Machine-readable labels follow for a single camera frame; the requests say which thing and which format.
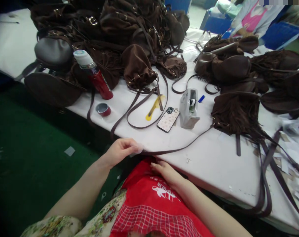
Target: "person's left hand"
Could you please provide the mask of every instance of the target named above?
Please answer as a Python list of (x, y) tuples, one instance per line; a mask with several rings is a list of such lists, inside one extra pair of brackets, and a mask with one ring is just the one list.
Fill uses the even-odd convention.
[(128, 155), (136, 153), (139, 150), (137, 142), (132, 138), (117, 139), (107, 152), (100, 158), (110, 167), (114, 167)]

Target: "plaid pattern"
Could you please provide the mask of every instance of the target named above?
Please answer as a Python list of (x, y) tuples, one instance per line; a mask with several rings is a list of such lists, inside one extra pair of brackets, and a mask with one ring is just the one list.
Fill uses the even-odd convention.
[(188, 216), (173, 216), (150, 206), (129, 207), (125, 204), (123, 204), (111, 232), (136, 231), (148, 234), (154, 230), (161, 231), (170, 237), (201, 236)]

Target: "red apron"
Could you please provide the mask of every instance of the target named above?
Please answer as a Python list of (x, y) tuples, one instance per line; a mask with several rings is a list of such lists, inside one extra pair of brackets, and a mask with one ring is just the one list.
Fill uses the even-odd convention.
[(148, 234), (160, 231), (165, 236), (213, 236), (186, 207), (180, 196), (160, 176), (153, 174), (153, 158), (140, 162), (125, 180), (126, 201), (119, 211), (110, 236), (130, 232)]

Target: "gray tape dispenser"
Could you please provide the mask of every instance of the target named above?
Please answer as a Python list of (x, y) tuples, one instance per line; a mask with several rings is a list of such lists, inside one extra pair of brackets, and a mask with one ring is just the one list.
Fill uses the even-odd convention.
[(200, 120), (197, 117), (198, 91), (188, 88), (180, 99), (180, 126), (186, 129), (193, 129)]

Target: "metal ring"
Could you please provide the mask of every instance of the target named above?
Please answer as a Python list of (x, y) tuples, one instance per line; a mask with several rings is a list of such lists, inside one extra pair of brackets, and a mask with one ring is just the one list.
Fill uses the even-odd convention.
[(94, 18), (93, 16), (89, 17), (89, 22), (92, 25), (97, 25), (98, 24), (96, 18)]

